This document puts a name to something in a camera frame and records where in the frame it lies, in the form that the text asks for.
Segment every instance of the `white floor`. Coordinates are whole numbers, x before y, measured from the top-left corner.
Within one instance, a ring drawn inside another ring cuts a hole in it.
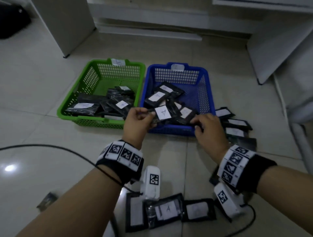
[[[183,62],[208,70],[215,107],[228,106],[247,120],[258,152],[279,164],[306,172],[285,123],[274,85],[256,82],[245,41],[205,37],[202,42],[94,33],[63,59],[40,21],[0,41],[0,147],[43,143],[73,149],[96,161],[103,147],[120,139],[121,130],[79,127],[56,116],[56,110],[87,61],[127,58],[151,64]],[[185,199],[209,198],[208,179],[215,168],[194,139],[148,134],[146,165],[161,169],[161,197],[182,192]],[[14,164],[14,172],[6,172]],[[14,236],[37,214],[36,206],[50,191],[62,195],[92,167],[63,151],[24,148],[0,152],[0,235]],[[238,236],[309,236],[258,196],[251,204],[254,225]],[[217,211],[213,222],[175,222],[154,230],[125,234],[125,190],[115,209],[121,236],[224,236],[251,219],[232,224]]]

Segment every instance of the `black bag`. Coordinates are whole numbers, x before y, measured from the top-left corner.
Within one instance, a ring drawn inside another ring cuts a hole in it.
[[[0,39],[11,37],[30,22],[30,17],[22,6],[0,3]]]

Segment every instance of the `forearm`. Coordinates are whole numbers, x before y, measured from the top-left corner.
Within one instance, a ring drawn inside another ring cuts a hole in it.
[[[293,222],[313,234],[313,177],[287,167],[268,168],[257,193]]]
[[[109,168],[100,165],[120,181]],[[102,236],[113,214],[121,186],[97,169],[29,223],[17,237]]]

